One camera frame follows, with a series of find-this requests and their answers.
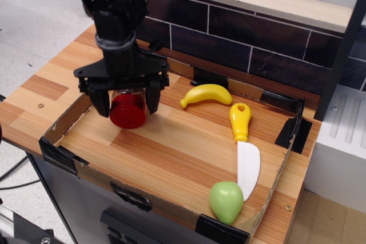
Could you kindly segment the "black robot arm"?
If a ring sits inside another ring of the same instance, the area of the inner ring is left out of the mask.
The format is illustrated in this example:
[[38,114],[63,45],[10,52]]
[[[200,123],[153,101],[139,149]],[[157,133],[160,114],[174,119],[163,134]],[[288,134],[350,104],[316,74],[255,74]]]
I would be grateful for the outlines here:
[[94,21],[103,58],[75,69],[80,92],[89,96],[101,116],[110,113],[110,90],[145,91],[150,113],[158,109],[161,90],[169,85],[169,64],[163,56],[140,49],[136,31],[146,17],[146,0],[81,0]]

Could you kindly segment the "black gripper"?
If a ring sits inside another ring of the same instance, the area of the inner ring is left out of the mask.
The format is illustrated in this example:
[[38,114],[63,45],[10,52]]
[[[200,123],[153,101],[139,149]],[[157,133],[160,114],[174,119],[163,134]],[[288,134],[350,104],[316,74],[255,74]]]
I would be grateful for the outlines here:
[[144,50],[135,40],[113,42],[96,40],[103,58],[74,70],[79,79],[79,89],[87,92],[93,85],[102,90],[90,90],[89,97],[99,115],[108,118],[110,99],[108,90],[143,87],[150,114],[158,110],[161,90],[169,86],[169,64],[167,58]]

